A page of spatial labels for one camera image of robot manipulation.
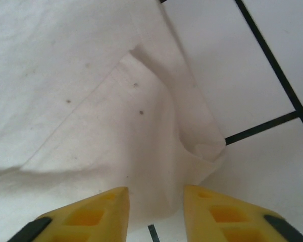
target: tile floor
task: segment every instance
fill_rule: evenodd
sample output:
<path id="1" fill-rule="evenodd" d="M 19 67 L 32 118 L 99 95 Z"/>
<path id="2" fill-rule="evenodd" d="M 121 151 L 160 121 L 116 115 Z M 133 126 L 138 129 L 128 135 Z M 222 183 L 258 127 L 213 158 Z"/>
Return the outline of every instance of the tile floor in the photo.
<path id="1" fill-rule="evenodd" d="M 202 186 L 275 210 L 303 232 L 303 1 L 163 6 L 227 137 L 226 163 Z M 149 229 L 127 241 L 186 241 L 182 209 Z"/>

